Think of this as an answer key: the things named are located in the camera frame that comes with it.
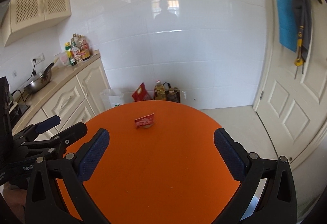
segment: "pan handle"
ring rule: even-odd
[[[55,65],[54,63],[51,63],[51,64],[50,64],[50,65],[49,65],[49,66],[44,70],[44,72],[43,72],[43,76],[42,76],[42,77],[47,78],[49,71],[51,70],[51,68],[52,68],[54,65]]]

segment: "cabinet door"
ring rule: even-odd
[[[43,0],[11,0],[10,22],[12,32],[44,20]]]
[[[44,0],[44,5],[46,20],[71,15],[69,0]]]
[[[59,89],[42,107],[48,117],[58,115],[61,119],[56,126],[60,131],[70,116],[75,112],[78,106],[85,99],[80,84],[74,77],[62,88]]]
[[[34,117],[31,119],[31,121],[28,123],[28,125],[26,126],[29,126],[30,124],[37,124],[37,123],[40,123],[44,120],[48,119],[48,117],[45,115],[45,113],[43,112],[42,109],[40,109],[35,115]],[[41,140],[48,140],[50,139],[51,137],[53,137],[54,135],[56,135],[58,133],[57,129],[56,128],[52,128],[48,131],[46,131],[44,134],[40,134],[36,141],[41,141]]]
[[[94,114],[98,115],[104,112],[105,108],[100,98],[100,93],[104,89],[109,89],[109,84],[101,60],[97,59],[91,63],[78,73],[76,77]]]
[[[62,127],[61,131],[69,128],[70,126],[76,124],[76,123],[86,123],[90,119],[94,117],[94,113],[87,103],[86,100],[84,100],[77,110],[73,113],[73,115],[69,118],[69,120],[65,123],[65,125]]]

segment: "red packet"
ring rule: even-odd
[[[151,97],[148,91],[145,89],[144,83],[142,83],[139,88],[133,93],[132,97],[134,101],[143,101],[143,100],[151,100]]]
[[[154,119],[154,113],[148,116],[144,116],[141,118],[138,118],[135,121],[136,128],[143,127],[143,128],[149,128],[153,125],[153,119]]]

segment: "power cord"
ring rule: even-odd
[[[34,61],[34,67],[33,67],[33,71],[32,71],[31,77],[32,77],[33,75],[35,75],[35,74],[34,74],[34,70],[35,70],[35,65],[36,65],[36,59],[33,59],[33,61]]]
[[[24,98],[23,98],[23,94],[24,94],[25,91],[22,93],[19,89],[17,89],[17,90],[15,90],[14,92],[12,92],[11,95],[14,96],[14,94],[15,94],[17,91],[18,91],[19,93],[21,93],[21,97],[19,98],[19,100],[22,99],[22,100],[24,101],[25,105],[27,106],[27,104],[26,104],[26,100],[27,100],[27,98],[28,98],[30,95],[28,95],[27,98],[24,100]]]

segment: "kitchen cabinet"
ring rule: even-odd
[[[74,111],[74,113],[71,115],[69,120],[65,123],[65,125],[62,127],[61,131],[69,128],[70,126],[76,124],[76,123],[86,123],[90,119],[94,117],[94,113],[88,104],[87,100],[84,100],[79,107]]]
[[[71,15],[69,0],[11,0],[2,25],[4,46]]]
[[[84,99],[85,96],[82,89],[77,79],[74,77],[56,92],[52,98],[43,105],[42,109],[48,118],[54,115],[60,117],[61,122],[56,126],[58,131],[60,131]]]
[[[44,120],[48,119],[47,115],[45,115],[45,113],[43,112],[42,109],[40,109],[35,115],[34,117],[30,120],[30,122],[28,123],[29,126],[30,124],[37,124],[40,123]],[[49,140],[51,137],[53,137],[54,135],[56,135],[58,133],[56,128],[52,128],[48,131],[46,131],[44,134],[40,134],[37,138],[36,141],[41,141],[41,140]]]
[[[10,24],[11,31],[16,32],[45,20],[43,0],[11,0]]]
[[[45,20],[71,15],[69,0],[44,0]]]
[[[90,104],[95,115],[105,111],[100,93],[109,89],[109,83],[100,59],[91,63],[83,71],[76,75],[82,87],[86,100]]]

